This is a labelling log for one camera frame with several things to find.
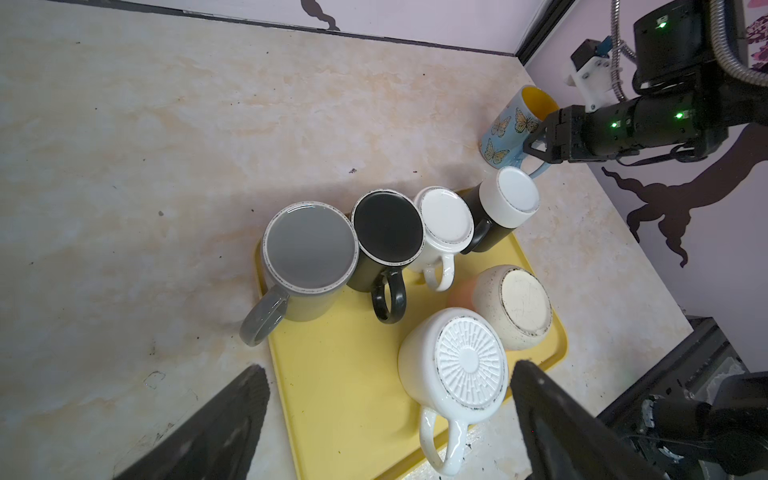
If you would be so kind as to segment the grey mug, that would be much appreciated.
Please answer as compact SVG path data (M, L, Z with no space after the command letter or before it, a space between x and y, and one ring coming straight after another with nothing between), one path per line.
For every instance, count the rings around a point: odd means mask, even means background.
M337 208L304 201L280 210L264 231L258 255L267 290L243 320L241 340L257 346L283 320L308 322L325 314L358 258L357 235Z

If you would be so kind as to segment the blue butterfly mug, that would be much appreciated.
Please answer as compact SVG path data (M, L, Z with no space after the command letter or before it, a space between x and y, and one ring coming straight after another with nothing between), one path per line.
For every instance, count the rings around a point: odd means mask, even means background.
M543 90L525 85L507 103L479 142L483 159L493 168L512 166L521 169L528 155L523 143L553 112L555 100Z

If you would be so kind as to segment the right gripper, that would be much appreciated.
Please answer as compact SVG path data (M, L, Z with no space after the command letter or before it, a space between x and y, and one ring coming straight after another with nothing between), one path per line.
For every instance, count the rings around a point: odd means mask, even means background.
M573 105L551 113L523 142L523 152L543 162L598 162L639 154L634 138L637 100L587 112Z

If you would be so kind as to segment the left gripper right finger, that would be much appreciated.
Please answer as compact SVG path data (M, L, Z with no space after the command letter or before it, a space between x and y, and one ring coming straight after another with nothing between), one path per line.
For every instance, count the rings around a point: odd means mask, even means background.
M520 360L510 388L533 479L662 479L536 364Z

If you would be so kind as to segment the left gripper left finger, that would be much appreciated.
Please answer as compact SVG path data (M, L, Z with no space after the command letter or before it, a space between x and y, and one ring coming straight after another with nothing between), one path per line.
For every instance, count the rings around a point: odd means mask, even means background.
M270 387L251 364L120 479L245 479L261 436Z

